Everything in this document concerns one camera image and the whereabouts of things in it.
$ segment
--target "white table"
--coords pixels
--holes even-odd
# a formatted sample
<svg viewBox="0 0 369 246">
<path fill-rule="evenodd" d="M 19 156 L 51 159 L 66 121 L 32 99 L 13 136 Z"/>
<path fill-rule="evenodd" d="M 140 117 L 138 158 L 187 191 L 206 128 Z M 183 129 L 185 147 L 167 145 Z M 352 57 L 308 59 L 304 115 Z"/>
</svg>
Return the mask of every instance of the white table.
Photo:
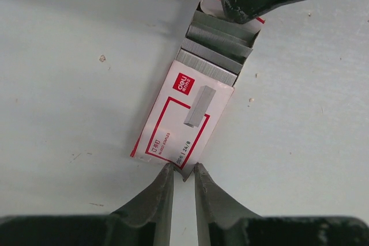
<svg viewBox="0 0 369 246">
<path fill-rule="evenodd" d="M 0 215 L 109 213 L 154 179 L 129 154 L 198 1 L 0 0 Z M 369 222 L 368 11 L 264 16 L 201 160 L 254 212 Z M 171 245 L 196 244 L 194 178 L 176 174 Z"/>
</svg>

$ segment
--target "red logo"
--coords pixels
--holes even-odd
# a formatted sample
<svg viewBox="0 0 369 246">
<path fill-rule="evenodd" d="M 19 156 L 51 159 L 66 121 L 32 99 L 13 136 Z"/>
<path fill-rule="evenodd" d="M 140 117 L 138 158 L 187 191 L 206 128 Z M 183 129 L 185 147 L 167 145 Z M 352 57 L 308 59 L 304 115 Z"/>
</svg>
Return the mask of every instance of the red logo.
<svg viewBox="0 0 369 246">
<path fill-rule="evenodd" d="M 192 86 L 195 83 L 195 79 L 184 75 L 183 73 L 179 73 L 177 80 L 175 80 L 173 88 L 178 90 L 179 92 L 184 93 L 185 95 L 189 95 Z"/>
</svg>

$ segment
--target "deli logo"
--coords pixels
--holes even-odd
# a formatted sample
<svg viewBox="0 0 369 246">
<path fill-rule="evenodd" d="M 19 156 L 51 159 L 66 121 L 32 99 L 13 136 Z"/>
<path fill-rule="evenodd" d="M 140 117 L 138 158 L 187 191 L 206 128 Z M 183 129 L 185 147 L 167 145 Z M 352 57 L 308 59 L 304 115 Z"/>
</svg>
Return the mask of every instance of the deli logo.
<svg viewBox="0 0 369 246">
<path fill-rule="evenodd" d="M 184 75 L 183 73 L 179 73 L 177 80 L 175 80 L 173 88 L 178 90 L 179 92 L 184 93 L 185 95 L 189 95 L 192 86 L 195 83 L 195 79 Z"/>
</svg>

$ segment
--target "box of staples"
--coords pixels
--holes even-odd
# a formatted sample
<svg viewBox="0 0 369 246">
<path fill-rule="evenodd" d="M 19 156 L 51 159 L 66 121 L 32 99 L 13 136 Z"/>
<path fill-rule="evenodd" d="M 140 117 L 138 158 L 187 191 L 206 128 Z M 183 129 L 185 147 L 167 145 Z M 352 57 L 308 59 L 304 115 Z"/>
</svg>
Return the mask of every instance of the box of staples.
<svg viewBox="0 0 369 246">
<path fill-rule="evenodd" d="M 200 158 L 263 25 L 224 18 L 220 0 L 202 0 L 131 157 L 173 162 L 186 180 Z"/>
</svg>

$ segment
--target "brown speck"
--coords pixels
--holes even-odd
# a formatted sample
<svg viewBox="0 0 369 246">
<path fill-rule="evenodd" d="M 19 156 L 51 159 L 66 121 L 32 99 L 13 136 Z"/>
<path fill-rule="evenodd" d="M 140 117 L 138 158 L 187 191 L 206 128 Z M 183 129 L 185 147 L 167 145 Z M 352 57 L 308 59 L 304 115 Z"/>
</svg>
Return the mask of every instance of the brown speck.
<svg viewBox="0 0 369 246">
<path fill-rule="evenodd" d="M 76 158 L 78 158 L 82 153 L 78 154 L 73 160 L 75 160 Z"/>
<path fill-rule="evenodd" d="M 99 61 L 101 61 L 101 63 L 106 61 L 106 57 L 104 55 L 101 55 L 99 58 Z"/>
<path fill-rule="evenodd" d="M 95 204 L 95 203 L 90 203 L 90 205 L 94 205 L 94 206 L 98 206 L 98 207 L 103 207 L 104 206 L 102 204 Z"/>
</svg>

